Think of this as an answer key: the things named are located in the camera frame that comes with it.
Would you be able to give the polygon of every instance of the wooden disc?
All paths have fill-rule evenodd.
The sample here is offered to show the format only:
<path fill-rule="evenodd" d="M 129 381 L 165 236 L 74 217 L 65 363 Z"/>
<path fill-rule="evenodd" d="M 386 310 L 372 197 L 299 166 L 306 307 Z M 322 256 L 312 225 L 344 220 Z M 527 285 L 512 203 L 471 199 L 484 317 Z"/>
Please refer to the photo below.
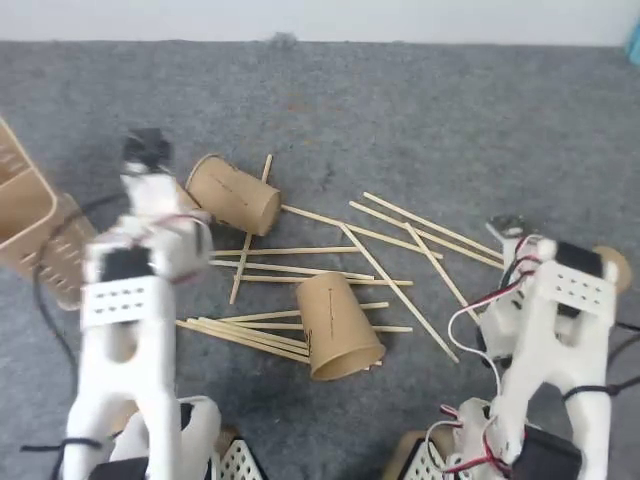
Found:
<path fill-rule="evenodd" d="M 605 260 L 617 265 L 618 280 L 616 281 L 616 290 L 618 293 L 626 291 L 631 286 L 631 281 L 633 280 L 633 272 L 627 259 L 617 250 L 604 245 L 598 245 L 593 251 L 599 253 Z"/>

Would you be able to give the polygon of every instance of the paper cup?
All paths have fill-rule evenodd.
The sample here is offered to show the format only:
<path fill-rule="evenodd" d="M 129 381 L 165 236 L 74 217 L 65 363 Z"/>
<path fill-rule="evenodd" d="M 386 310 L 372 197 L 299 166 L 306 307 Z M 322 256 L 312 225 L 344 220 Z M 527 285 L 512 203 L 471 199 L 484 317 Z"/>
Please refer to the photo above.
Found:
<path fill-rule="evenodd" d="M 296 296 L 313 380 L 345 377 L 383 357 L 385 347 L 342 274 L 325 273 L 305 280 Z"/>
<path fill-rule="evenodd" d="M 280 191 L 215 155 L 201 159 L 185 186 L 216 221 L 265 235 L 280 212 Z"/>
<path fill-rule="evenodd" d="M 593 251 L 600 254 L 604 260 L 615 263 L 618 267 L 616 291 L 618 293 L 622 293 L 628 290 L 631 286 L 631 282 L 633 281 L 633 272 L 631 271 L 631 265 L 629 265 L 627 259 L 616 249 L 606 247 L 604 245 L 594 247 Z"/>

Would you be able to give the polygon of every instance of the brown plastic basket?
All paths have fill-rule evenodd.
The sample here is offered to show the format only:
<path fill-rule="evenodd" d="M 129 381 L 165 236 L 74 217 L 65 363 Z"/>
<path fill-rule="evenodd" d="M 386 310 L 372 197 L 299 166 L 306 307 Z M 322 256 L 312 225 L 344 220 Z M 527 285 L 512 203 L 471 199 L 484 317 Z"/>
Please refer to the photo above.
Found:
<path fill-rule="evenodd" d="M 77 209 L 73 199 L 57 193 L 0 118 L 0 260 L 31 279 L 37 251 L 51 230 Z M 84 245 L 95 237 L 85 217 L 49 246 L 43 259 L 43 285 L 67 310 L 80 305 Z"/>

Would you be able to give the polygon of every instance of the white wall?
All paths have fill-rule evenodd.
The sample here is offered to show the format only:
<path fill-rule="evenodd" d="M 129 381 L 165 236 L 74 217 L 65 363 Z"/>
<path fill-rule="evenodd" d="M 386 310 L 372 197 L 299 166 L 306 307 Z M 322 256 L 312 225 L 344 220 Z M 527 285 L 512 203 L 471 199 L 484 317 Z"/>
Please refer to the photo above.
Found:
<path fill-rule="evenodd" d="M 622 45 L 639 16 L 640 0 L 0 0 L 0 39 Z"/>

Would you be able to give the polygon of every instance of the pile of sticks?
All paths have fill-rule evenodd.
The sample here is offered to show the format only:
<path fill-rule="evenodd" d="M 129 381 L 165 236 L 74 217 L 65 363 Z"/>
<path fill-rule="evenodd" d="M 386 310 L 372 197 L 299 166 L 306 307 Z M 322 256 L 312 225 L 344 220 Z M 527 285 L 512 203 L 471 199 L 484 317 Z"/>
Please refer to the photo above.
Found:
<path fill-rule="evenodd" d="M 273 156 L 269 155 L 262 174 L 262 181 L 266 182 L 269 176 L 271 163 Z M 396 280 L 392 279 L 382 265 L 376 260 L 373 255 L 366 249 L 366 247 L 357 238 L 357 235 L 373 238 L 390 245 L 394 245 L 406 250 L 411 250 L 427 258 L 433 268 L 439 273 L 447 287 L 451 290 L 456 300 L 466 307 L 468 305 L 467 300 L 462 295 L 456 284 L 453 282 L 449 274 L 446 272 L 440 260 L 443 258 L 442 254 L 434 252 L 428 247 L 423 239 L 432 242 L 448 249 L 451 252 L 462 254 L 472 260 L 481 262 L 485 265 L 501 269 L 502 255 L 474 240 L 471 240 L 463 235 L 453 232 L 441 225 L 438 225 L 426 218 L 420 217 L 412 212 L 409 212 L 397 205 L 392 204 L 376 195 L 368 192 L 364 192 L 365 199 L 370 200 L 379 206 L 389 210 L 389 213 L 399 215 L 401 220 L 391 217 L 386 213 L 367 207 L 361 203 L 352 201 L 349 204 L 357 210 L 371 215 L 379 220 L 382 220 L 388 224 L 394 225 L 404 230 L 413 243 L 405 242 L 401 239 L 383 235 L 375 231 L 365 229 L 363 227 L 352 225 L 340 220 L 335 220 L 330 217 L 326 217 L 317 213 L 313 213 L 301 208 L 293 207 L 291 205 L 282 205 L 282 210 L 298 216 L 302 216 L 308 219 L 312 219 L 318 222 L 322 222 L 328 225 L 333 225 L 341 229 L 346 237 L 351 241 L 352 245 L 348 246 L 331 246 L 331 247 L 303 247 L 303 248 L 270 248 L 270 249 L 251 249 L 252 235 L 246 234 L 243 248 L 241 250 L 221 250 L 213 254 L 210 261 L 211 265 L 219 267 L 235 268 L 236 273 L 234 275 L 234 282 L 231 289 L 231 296 L 229 302 L 233 304 L 237 298 L 240 283 L 245 282 L 271 282 L 271 283 L 299 283 L 313 275 L 318 275 L 327 272 L 334 272 L 333 270 L 315 269 L 315 268 L 303 268 L 297 266 L 287 265 L 274 265 L 270 263 L 254 263 L 247 262 L 249 256 L 270 256 L 270 255 L 298 255 L 298 254 L 328 254 L 328 253 L 360 253 L 368 262 L 372 268 L 376 271 L 379 278 L 373 275 L 354 272 L 338 272 L 345 276 L 347 281 L 353 285 L 377 285 L 387 286 L 393 290 L 400 301 L 407 307 L 412 315 L 418 320 L 418 322 L 425 328 L 425 330 L 433 337 L 436 343 L 442 348 L 442 350 L 454 361 L 458 362 L 458 357 L 451 350 L 449 345 L 444 341 L 440 334 L 431 325 L 425 315 L 411 302 L 406 294 L 400 289 L 400 287 L 411 286 L 413 282 L 411 280 Z M 419 224 L 421 227 L 426 227 L 430 232 L 422 230 L 414 225 Z M 220 257 L 239 257 L 238 261 L 222 260 Z M 245 270 L 258 270 L 261 272 L 270 272 L 268 275 L 246 275 Z M 273 273 L 288 273 L 295 274 L 295 276 L 279 276 Z M 363 309 L 369 308 L 386 308 L 387 302 L 364 304 Z M 475 312 L 470 311 L 469 315 L 478 322 L 479 319 Z M 284 312 L 272 312 L 272 313 L 259 313 L 253 315 L 244 315 L 240 317 L 230 317 L 222 319 L 210 319 L 210 318 L 190 318 L 186 321 L 178 321 L 178 325 L 191 330 L 196 330 L 201 333 L 214 335 L 225 340 L 240 343 L 245 346 L 249 346 L 258 350 L 262 350 L 268 353 L 286 357 L 292 360 L 300 361 L 302 363 L 309 363 L 308 347 L 300 341 L 294 340 L 288 337 L 274 335 L 272 333 L 266 333 L 262 330 L 288 330 L 299 331 L 302 330 L 301 323 L 272 323 L 264 322 L 263 320 L 274 320 L 287 317 L 299 316 L 299 311 L 291 310 Z M 404 326 L 374 326 L 374 329 L 381 333 L 405 333 L 411 332 L 411 327 Z"/>

